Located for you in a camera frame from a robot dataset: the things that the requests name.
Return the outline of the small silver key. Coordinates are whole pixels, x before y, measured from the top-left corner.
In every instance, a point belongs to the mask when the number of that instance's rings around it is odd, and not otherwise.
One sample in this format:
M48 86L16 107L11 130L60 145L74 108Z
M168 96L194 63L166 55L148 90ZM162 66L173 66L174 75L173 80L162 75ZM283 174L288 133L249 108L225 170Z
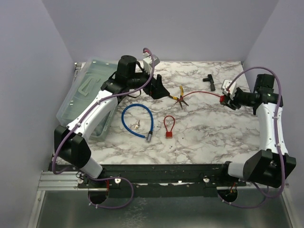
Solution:
M138 129L140 127L140 120L136 121L136 124L134 126L135 129Z

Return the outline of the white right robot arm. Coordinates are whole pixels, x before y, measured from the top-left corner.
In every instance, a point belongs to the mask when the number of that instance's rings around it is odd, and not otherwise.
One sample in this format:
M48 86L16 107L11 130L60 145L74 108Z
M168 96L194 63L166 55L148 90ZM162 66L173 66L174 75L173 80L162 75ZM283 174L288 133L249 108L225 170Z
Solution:
M236 178L278 188L282 173L288 176L296 166L296 159L288 155L282 130L283 100L274 92L275 77L257 75L254 91L244 92L237 84L224 80L220 103L232 110L251 107L259 121L259 151L245 162L227 161L227 169L219 173L218 180L224 186Z

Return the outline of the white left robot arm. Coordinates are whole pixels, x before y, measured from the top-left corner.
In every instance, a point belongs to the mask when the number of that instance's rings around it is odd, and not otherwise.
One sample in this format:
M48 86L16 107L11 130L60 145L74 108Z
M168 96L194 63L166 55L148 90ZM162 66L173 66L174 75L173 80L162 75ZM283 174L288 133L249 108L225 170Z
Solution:
M161 75L154 77L155 67L160 63L156 55L148 49L143 51L143 66L130 55L121 56L117 70L102 84L100 91L88 107L67 126L59 125L54 131L55 154L52 171L56 170L58 157L72 164L89 176L89 182L96 188L105 183L102 166L92 158L87 144L88 139L100 122L113 111L119 103L133 92L143 90L152 99L169 96L169 91L162 84Z

